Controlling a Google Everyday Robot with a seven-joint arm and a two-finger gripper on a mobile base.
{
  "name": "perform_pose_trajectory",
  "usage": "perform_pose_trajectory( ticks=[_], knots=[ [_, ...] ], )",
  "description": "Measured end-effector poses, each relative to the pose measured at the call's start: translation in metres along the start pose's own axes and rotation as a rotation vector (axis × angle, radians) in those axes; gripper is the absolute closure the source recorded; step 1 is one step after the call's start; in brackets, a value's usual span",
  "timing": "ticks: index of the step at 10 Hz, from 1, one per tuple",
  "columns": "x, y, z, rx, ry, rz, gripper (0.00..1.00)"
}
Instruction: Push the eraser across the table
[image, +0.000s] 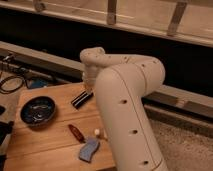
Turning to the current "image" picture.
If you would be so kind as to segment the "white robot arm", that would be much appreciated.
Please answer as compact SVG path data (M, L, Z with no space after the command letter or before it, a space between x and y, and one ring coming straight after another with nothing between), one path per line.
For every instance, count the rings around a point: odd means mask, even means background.
M82 79L93 92L118 171L168 171L141 98L165 79L151 56L107 54L101 47L80 52Z

